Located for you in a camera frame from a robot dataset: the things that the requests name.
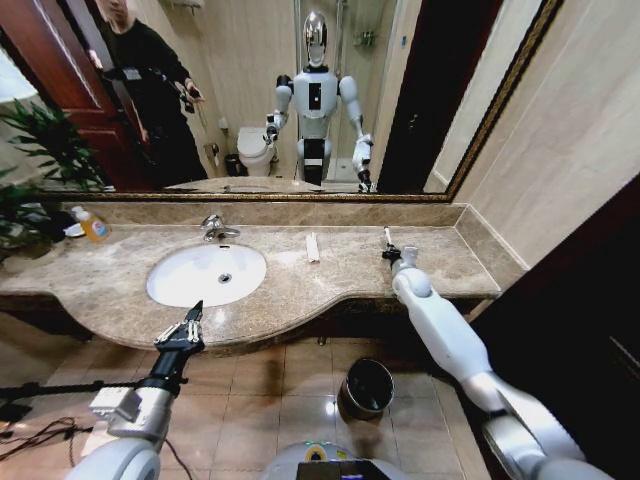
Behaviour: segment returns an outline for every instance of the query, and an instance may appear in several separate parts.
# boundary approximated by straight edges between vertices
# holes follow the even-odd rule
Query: faucet
[[[205,242],[212,242],[216,238],[225,238],[225,237],[237,237],[240,235],[240,230],[236,230],[235,228],[225,227],[222,222],[222,217],[220,215],[209,215],[202,221],[202,225],[200,225],[202,230],[208,230],[207,233],[204,234]]]

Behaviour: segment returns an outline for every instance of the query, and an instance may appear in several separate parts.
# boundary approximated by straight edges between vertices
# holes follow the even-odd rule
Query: orange soap bottle
[[[75,215],[78,222],[80,222],[84,233],[92,242],[102,242],[111,233],[111,229],[106,223],[104,223],[94,214],[87,212],[84,208],[73,207],[71,211]]]

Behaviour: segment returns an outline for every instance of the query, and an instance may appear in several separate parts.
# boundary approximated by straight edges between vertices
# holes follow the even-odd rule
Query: potted plant
[[[60,109],[41,107],[31,102],[27,110],[14,100],[15,111],[0,115],[7,124],[26,133],[9,140],[28,157],[50,157],[38,165],[44,179],[72,184],[82,190],[103,190],[102,172],[93,159],[93,151],[67,115]]]
[[[0,170],[2,179],[17,167]],[[1,259],[19,253],[26,258],[40,258],[51,250],[52,240],[37,228],[48,215],[38,204],[27,203],[35,188],[31,185],[0,184],[0,255]]]

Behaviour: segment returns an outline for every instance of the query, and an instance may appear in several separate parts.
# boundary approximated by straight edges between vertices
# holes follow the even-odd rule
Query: tiled floor
[[[391,370],[396,397],[374,421],[344,420],[336,393],[351,364],[362,356]],[[453,389],[433,379],[403,346],[358,339],[315,339],[232,358],[192,358],[190,382],[174,403],[168,438],[194,478],[250,480],[284,447],[305,440],[331,441],[352,453],[387,460],[415,479],[488,479]],[[75,349],[50,384],[95,379],[128,381],[144,376],[155,355],[97,340]],[[34,432],[69,415],[82,425],[91,394],[39,397],[20,426]],[[79,459],[86,435],[74,442]],[[64,478],[68,442],[56,439],[0,463],[0,477]],[[164,480],[186,478],[171,452],[161,452]]]

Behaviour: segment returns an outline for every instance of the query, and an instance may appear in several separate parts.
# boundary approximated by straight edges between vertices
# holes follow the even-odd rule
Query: mirror
[[[452,198],[546,3],[18,2],[1,182]]]

